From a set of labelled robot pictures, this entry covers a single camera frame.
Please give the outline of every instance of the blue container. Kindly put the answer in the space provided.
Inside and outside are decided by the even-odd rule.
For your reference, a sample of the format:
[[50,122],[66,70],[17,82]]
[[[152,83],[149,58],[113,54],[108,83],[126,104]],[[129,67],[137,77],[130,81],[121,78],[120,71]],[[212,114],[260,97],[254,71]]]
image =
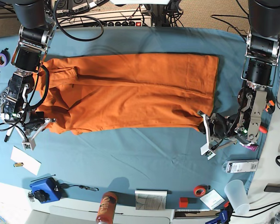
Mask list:
[[30,184],[32,193],[35,195],[35,198],[38,199],[42,204],[60,200],[61,192],[59,190],[55,191],[56,186],[58,186],[58,183],[54,180],[53,177],[36,181]]

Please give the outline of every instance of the red tape roll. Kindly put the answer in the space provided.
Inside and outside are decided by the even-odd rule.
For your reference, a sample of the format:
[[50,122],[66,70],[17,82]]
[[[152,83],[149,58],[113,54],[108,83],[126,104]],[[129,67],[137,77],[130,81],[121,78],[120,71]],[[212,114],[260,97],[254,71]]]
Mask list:
[[202,197],[206,193],[206,186],[197,186],[194,188],[194,195],[196,197]]

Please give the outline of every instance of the blue tablecloth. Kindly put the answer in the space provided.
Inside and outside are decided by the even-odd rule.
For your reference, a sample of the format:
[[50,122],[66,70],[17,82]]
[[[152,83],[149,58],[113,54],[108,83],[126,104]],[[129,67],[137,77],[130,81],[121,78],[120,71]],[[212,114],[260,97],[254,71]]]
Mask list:
[[[98,32],[93,28],[70,31],[82,38],[95,36]],[[17,36],[0,38],[0,52],[9,48],[12,53],[17,40]],[[77,42],[57,32],[47,60],[146,52],[216,55],[220,62],[214,111],[231,115],[238,110],[237,95],[242,85],[240,75],[245,49],[239,36],[219,30],[121,27],[106,28],[103,36],[93,42]],[[15,68],[8,65],[0,70],[1,92]],[[275,95],[279,76],[280,69],[273,88]],[[36,95],[34,101],[39,100],[39,94]],[[271,116],[263,113],[264,122],[269,123],[270,119]],[[14,132],[5,143],[4,137],[5,133],[0,133],[0,182],[28,189],[30,181],[36,177],[24,168],[14,168],[10,160],[13,146],[22,149],[21,138]],[[253,173],[227,174],[221,166],[233,159],[259,158],[265,138],[265,135],[259,138],[260,147],[256,152],[237,144],[218,151],[208,161],[200,155],[200,147],[206,142],[205,135],[191,128],[123,128],[79,136],[71,132],[58,135],[46,130],[37,136],[35,150],[26,150],[26,153],[42,163],[40,177],[56,174],[60,182],[100,189],[91,192],[73,187],[66,190],[70,198],[99,202],[106,191],[116,191],[120,204],[134,206],[135,189],[164,189],[169,193],[166,208],[176,209],[180,197],[195,198],[193,189],[197,185],[210,185],[224,198],[224,187],[232,179],[243,180],[248,189]],[[207,208],[200,200],[192,202],[188,208]]]

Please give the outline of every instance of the tape roll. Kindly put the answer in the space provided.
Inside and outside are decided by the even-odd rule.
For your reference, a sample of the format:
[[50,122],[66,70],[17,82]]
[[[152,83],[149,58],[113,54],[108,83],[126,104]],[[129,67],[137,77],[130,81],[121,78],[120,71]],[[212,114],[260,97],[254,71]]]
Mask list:
[[9,63],[9,53],[6,50],[0,53],[0,67],[5,67]]
[[196,197],[202,197],[206,194],[206,186],[197,186],[194,188],[194,195]]

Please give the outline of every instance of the purple tape roll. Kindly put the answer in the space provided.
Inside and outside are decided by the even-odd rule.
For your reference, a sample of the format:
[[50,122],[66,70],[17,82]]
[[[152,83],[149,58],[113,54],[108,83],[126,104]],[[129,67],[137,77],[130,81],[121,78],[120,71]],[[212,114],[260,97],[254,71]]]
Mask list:
[[9,53],[6,50],[1,51],[0,53],[0,67],[7,66],[9,62]]

